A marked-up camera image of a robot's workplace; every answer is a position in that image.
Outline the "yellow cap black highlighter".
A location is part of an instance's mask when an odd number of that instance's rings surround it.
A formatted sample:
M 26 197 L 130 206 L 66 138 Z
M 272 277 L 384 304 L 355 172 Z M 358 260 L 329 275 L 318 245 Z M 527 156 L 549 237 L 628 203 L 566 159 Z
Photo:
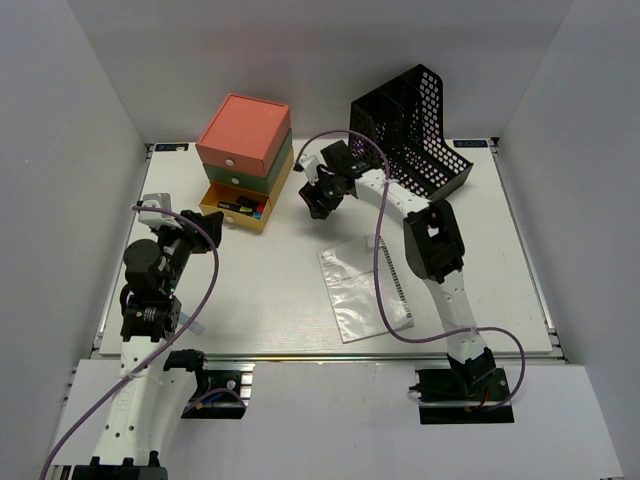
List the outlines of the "yellow cap black highlighter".
M 217 207 L 221 209 L 233 211 L 233 212 L 238 212 L 244 215 L 252 215 L 254 212 L 254 210 L 250 207 L 246 207 L 237 203 L 229 203 L 229 202 L 223 202 L 223 201 L 219 201 L 217 203 Z

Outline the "yellow bottom drawer box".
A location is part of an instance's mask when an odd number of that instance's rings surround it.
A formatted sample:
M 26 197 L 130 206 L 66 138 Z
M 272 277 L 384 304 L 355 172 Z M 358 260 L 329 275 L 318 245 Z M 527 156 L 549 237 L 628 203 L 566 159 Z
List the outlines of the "yellow bottom drawer box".
M 230 226 L 261 233 L 292 170 L 294 150 L 277 154 L 265 177 L 205 165 L 210 185 L 199 207 L 203 214 L 221 211 Z

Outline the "green drawer box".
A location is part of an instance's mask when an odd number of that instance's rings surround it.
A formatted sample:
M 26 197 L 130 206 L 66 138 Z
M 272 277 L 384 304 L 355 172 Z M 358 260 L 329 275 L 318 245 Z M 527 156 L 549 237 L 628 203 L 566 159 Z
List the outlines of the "green drawer box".
M 280 171 L 292 148 L 292 130 L 287 131 L 287 135 L 282 141 L 274 161 L 264 177 L 236 172 L 222 167 L 202 164 L 206 176 L 210 182 L 220 183 L 231 187 L 241 188 L 264 195 L 269 195 L 272 191 Z

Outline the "orange cap black highlighter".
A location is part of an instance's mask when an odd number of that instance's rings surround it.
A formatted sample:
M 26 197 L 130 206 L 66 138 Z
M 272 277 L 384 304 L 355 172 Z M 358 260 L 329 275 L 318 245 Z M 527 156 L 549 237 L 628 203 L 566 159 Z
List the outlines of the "orange cap black highlighter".
M 250 209 L 256 209 L 260 205 L 260 203 L 258 201 L 255 201 L 255 200 L 253 200 L 251 198 L 248 198 L 246 196 L 238 196 L 237 199 L 236 199 L 236 202 L 239 205 L 241 205 L 243 207 L 250 208 Z

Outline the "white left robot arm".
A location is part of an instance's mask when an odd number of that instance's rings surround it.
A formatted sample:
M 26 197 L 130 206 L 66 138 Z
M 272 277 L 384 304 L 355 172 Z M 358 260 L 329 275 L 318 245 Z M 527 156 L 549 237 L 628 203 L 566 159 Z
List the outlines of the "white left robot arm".
M 167 478 L 162 461 L 182 411 L 211 387 L 203 353 L 172 347 L 182 329 L 176 290 L 192 255 L 217 251 L 224 216 L 136 209 L 155 237 L 125 249 L 118 387 L 107 396 L 109 412 L 91 460 L 74 467 L 74 479 Z

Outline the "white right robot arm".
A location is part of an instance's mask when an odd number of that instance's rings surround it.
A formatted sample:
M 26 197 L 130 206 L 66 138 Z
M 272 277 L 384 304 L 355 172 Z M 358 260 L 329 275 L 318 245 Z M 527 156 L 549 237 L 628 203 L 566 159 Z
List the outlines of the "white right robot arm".
M 472 399 L 484 391 L 495 369 L 493 353 L 477 329 L 463 278 L 464 243 L 454 211 L 445 200 L 413 194 L 391 177 L 385 155 L 371 164 L 353 156 L 343 141 L 322 151 L 323 159 L 300 153 L 294 170 L 307 183 L 299 195 L 314 219 L 326 219 L 346 196 L 379 208 L 374 246 L 380 243 L 386 217 L 403 230 L 406 262 L 425 284 L 436 305 L 447 344 L 453 390 Z

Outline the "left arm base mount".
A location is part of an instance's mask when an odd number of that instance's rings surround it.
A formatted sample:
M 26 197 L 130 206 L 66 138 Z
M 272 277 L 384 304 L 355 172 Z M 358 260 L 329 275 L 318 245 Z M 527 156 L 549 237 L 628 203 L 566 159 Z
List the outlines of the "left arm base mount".
M 203 370 L 203 380 L 188 400 L 182 419 L 240 420 L 249 405 L 253 366 L 211 364 Z

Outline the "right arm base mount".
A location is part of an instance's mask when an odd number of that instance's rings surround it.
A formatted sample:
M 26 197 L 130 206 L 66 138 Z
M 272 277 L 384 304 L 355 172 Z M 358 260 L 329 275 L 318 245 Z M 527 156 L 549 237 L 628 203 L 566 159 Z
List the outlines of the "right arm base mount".
M 452 370 L 420 369 L 409 392 L 417 397 L 421 425 L 512 424 L 515 422 L 505 371 L 498 368 L 466 391 Z

